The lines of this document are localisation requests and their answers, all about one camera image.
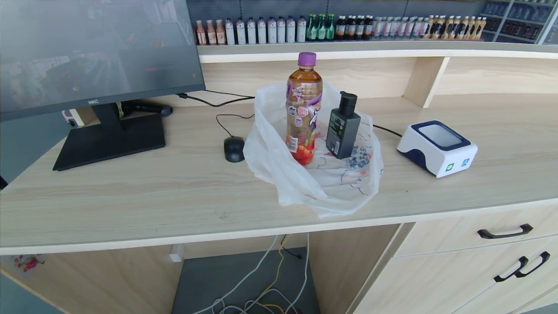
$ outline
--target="computer monitor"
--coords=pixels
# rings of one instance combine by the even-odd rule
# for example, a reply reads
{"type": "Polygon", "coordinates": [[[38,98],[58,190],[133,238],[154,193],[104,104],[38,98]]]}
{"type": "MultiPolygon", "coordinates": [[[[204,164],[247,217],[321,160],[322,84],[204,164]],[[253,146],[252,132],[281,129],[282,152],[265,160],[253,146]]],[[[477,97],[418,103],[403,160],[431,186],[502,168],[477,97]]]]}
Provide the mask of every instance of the computer monitor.
{"type": "Polygon", "coordinates": [[[0,0],[0,120],[93,106],[54,170],[165,146],[161,115],[116,104],[200,91],[186,0],[0,0]]]}

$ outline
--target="monitor screen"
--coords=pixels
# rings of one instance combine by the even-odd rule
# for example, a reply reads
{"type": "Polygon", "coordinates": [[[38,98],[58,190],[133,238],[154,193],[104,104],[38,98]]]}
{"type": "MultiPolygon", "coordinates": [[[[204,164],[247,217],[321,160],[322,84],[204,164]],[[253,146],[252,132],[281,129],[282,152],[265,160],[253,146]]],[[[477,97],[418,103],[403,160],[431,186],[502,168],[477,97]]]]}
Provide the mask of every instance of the monitor screen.
{"type": "Polygon", "coordinates": [[[186,0],[0,0],[2,120],[205,89],[186,0]]]}

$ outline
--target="monitor base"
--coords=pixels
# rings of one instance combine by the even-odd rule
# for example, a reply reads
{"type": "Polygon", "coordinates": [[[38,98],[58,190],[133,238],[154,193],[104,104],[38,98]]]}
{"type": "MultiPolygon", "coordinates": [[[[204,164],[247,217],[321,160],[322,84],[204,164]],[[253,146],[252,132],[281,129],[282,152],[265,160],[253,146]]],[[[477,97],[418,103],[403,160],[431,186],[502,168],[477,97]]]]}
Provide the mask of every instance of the monitor base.
{"type": "Polygon", "coordinates": [[[107,127],[106,124],[111,123],[103,125],[103,119],[100,120],[101,124],[70,131],[53,170],[68,170],[165,147],[165,132],[160,114],[121,120],[119,124],[122,128],[119,130],[107,127]]]}

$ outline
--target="monitor stand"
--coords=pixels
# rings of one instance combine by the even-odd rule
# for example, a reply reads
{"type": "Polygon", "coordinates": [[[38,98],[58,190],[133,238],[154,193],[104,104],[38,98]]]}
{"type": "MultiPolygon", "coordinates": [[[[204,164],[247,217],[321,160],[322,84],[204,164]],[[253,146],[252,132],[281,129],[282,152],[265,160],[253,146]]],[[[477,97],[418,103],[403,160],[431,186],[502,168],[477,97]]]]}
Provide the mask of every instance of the monitor stand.
{"type": "Polygon", "coordinates": [[[120,120],[114,103],[98,104],[93,111],[101,123],[71,130],[53,170],[68,170],[165,147],[160,113],[120,120]]]}

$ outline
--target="orange bottle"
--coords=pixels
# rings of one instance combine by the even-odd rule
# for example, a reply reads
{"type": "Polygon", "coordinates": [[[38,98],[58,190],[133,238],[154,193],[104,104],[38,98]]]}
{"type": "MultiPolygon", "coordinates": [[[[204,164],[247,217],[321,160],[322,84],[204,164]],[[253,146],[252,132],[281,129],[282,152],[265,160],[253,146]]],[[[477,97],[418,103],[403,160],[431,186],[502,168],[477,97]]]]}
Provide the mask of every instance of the orange bottle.
{"type": "Polygon", "coordinates": [[[315,53],[299,53],[299,69],[287,81],[287,139],[291,155],[301,165],[314,158],[314,142],[323,83],[314,70],[315,53]]]}
{"type": "Polygon", "coordinates": [[[217,44],[227,44],[227,40],[225,39],[225,27],[223,26],[223,20],[217,20],[217,44]]]}
{"type": "Polygon", "coordinates": [[[213,27],[213,20],[208,20],[208,42],[211,46],[217,44],[217,33],[213,27]]]}
{"type": "Polygon", "coordinates": [[[208,44],[208,42],[207,39],[205,38],[204,25],[199,20],[196,21],[196,24],[198,24],[198,29],[196,30],[196,33],[198,33],[198,42],[201,46],[205,46],[208,44]]]}

